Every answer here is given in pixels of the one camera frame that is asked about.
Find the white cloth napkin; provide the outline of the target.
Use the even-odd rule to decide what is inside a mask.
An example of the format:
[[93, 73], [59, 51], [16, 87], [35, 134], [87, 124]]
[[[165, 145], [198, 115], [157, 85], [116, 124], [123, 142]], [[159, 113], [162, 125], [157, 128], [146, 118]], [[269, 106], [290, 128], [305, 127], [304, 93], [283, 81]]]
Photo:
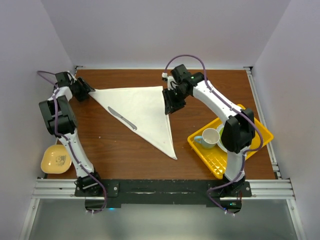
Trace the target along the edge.
[[109, 114], [108, 106], [136, 125], [137, 130], [133, 130], [122, 119], [111, 114], [135, 134], [177, 160], [162, 91], [162, 86], [125, 87], [96, 89], [89, 95]]

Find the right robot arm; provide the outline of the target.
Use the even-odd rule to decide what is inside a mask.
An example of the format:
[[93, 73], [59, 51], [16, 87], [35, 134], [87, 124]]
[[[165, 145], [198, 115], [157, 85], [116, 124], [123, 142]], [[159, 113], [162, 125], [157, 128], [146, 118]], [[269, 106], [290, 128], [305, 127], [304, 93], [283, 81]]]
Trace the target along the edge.
[[186, 105], [186, 98], [192, 96], [205, 104], [222, 122], [224, 128], [222, 144], [227, 150], [227, 165], [223, 192], [235, 196], [245, 180], [245, 159], [256, 135], [254, 113], [251, 109], [242, 109], [223, 96], [208, 80], [206, 72], [191, 73], [181, 64], [171, 70], [163, 71], [162, 80], [171, 83], [162, 91], [165, 114], [172, 114]]

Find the silver table knife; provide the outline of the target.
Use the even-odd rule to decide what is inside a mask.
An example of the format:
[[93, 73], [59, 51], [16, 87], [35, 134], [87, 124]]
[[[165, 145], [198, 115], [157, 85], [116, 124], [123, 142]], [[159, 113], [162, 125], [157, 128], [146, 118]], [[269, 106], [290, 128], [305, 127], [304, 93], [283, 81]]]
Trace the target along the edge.
[[119, 114], [117, 111], [115, 111], [113, 108], [110, 106], [107, 107], [109, 112], [114, 115], [115, 117], [123, 120], [125, 123], [127, 123], [134, 131], [136, 131], [138, 128], [135, 124], [133, 124], [131, 121], [127, 120], [125, 117], [123, 117], [121, 114]]

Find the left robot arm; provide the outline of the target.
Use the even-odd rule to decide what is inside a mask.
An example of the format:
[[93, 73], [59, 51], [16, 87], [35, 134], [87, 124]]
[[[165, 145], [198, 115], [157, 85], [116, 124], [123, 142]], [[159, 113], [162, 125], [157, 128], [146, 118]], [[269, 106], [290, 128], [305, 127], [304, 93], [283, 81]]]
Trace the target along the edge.
[[73, 97], [82, 102], [95, 90], [83, 78], [76, 78], [68, 71], [52, 73], [39, 70], [37, 74], [53, 85], [51, 97], [38, 105], [46, 129], [62, 143], [70, 156], [77, 176], [74, 182], [76, 189], [89, 196], [101, 195], [104, 184], [82, 147], [78, 122], [70, 105]]

